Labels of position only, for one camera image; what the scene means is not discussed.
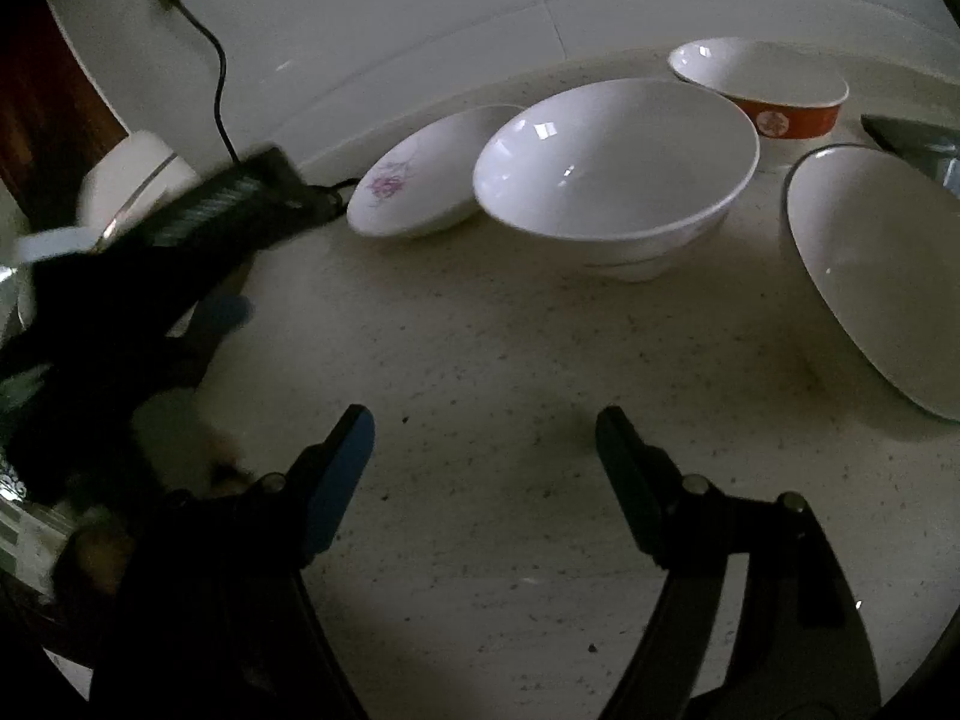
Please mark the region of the person left hand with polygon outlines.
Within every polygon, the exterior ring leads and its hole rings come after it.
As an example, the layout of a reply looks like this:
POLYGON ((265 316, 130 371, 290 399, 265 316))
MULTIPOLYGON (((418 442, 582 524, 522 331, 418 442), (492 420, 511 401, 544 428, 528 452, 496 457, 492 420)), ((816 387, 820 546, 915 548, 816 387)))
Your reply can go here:
POLYGON ((130 514, 85 515, 65 541, 50 574, 57 603, 93 605, 109 598, 121 582, 125 553, 146 538, 146 527, 171 522, 161 504, 239 494, 252 484, 235 443, 203 421, 164 444, 149 439, 148 450, 156 484, 135 494, 130 514))

